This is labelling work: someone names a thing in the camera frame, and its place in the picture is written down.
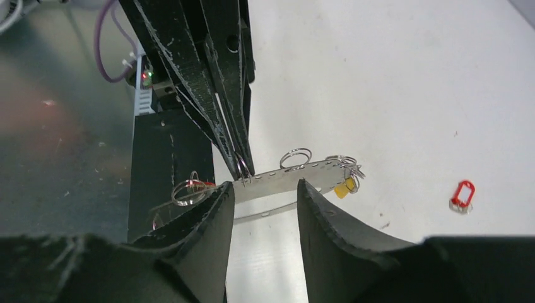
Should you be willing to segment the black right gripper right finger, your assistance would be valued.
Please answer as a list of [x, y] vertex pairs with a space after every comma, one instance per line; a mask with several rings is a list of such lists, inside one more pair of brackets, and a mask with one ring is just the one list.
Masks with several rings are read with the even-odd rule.
[[411, 243], [297, 186], [310, 302], [533, 302], [534, 238], [444, 236]]

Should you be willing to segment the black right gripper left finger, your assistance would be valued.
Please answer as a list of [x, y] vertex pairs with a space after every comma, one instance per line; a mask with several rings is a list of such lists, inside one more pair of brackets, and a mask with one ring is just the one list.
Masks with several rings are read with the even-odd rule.
[[94, 234], [1, 239], [2, 302], [226, 302], [235, 211], [225, 182], [128, 244]]

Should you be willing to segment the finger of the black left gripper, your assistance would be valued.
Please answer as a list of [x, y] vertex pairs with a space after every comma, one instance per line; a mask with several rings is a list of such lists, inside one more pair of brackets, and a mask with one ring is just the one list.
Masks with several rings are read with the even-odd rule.
[[224, 159], [231, 144], [204, 48], [208, 32], [200, 2], [121, 1], [121, 5], [152, 64], [166, 72], [185, 112]]
[[205, 51], [231, 144], [224, 156], [233, 176], [254, 175], [249, 144], [250, 83], [255, 80], [247, 1], [201, 1]]

